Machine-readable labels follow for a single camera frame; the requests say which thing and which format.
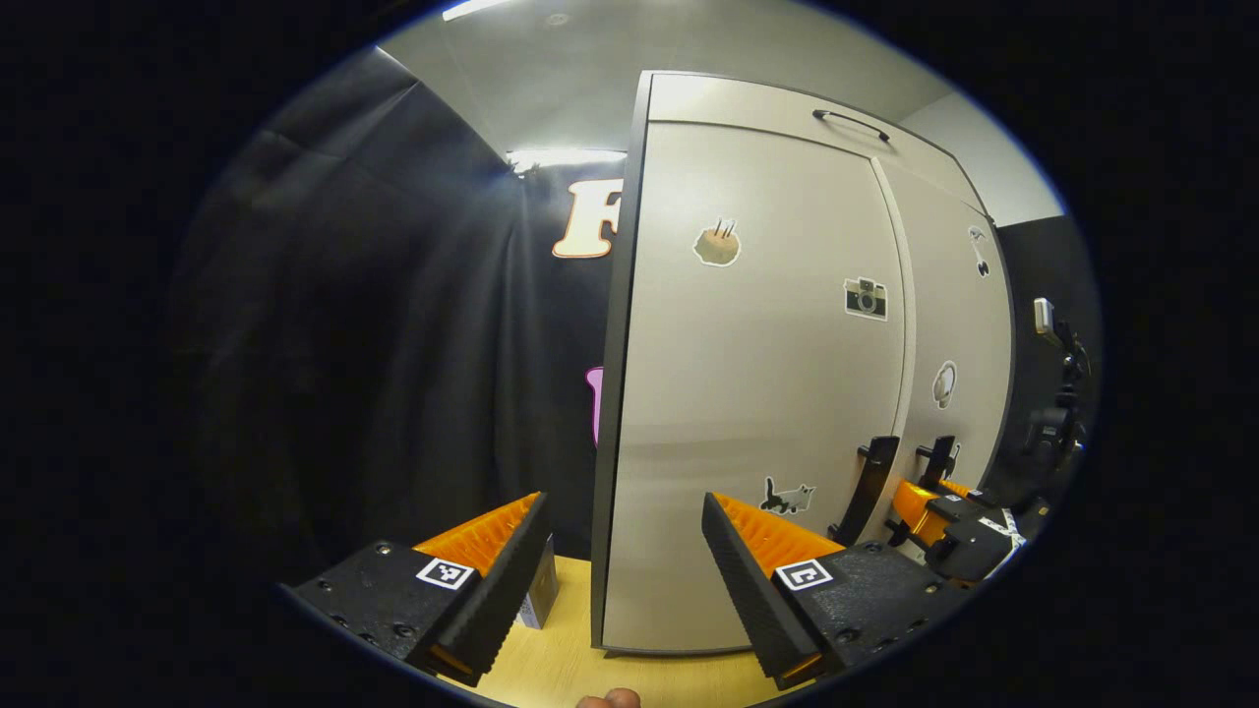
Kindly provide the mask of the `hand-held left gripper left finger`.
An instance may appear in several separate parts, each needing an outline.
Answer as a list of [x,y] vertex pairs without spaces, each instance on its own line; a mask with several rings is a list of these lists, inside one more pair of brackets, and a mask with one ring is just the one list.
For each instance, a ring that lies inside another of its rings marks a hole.
[[550,537],[549,495],[533,493],[418,544],[373,540],[279,590],[342,635],[473,688],[499,659]]

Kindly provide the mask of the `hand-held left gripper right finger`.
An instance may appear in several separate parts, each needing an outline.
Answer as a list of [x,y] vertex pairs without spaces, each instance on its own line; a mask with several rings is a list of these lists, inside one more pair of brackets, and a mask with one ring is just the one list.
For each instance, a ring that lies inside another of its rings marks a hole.
[[971,591],[878,542],[841,545],[719,493],[701,530],[760,671],[787,690],[881,660]]

